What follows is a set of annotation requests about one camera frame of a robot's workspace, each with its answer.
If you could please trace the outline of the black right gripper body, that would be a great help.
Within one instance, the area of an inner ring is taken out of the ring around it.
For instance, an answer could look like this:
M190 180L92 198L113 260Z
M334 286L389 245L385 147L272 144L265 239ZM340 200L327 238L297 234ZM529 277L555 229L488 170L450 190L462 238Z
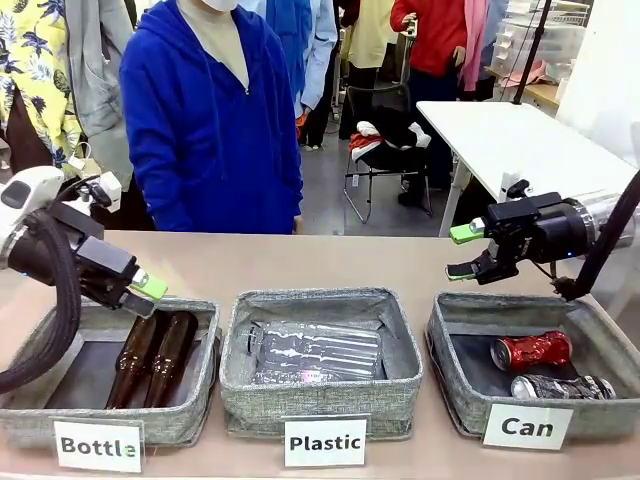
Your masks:
M551 263L583 255L590 234L583 206L557 192L498 203L487 210L487 249L503 274L517 273L517 263Z

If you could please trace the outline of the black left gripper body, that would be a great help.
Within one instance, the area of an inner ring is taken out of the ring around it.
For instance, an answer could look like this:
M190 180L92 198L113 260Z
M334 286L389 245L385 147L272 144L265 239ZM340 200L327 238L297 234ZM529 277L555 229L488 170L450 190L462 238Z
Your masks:
M120 309L120 299L125 291L131 292L132 277L139 269L136 257L107 243L101 224L65 203L55 202L42 211L52 218L71 253L72 272L79 280L81 294L104 307ZM54 254L48 251L42 235L34 227L19 223L8 241L7 266L53 286L53 260Z

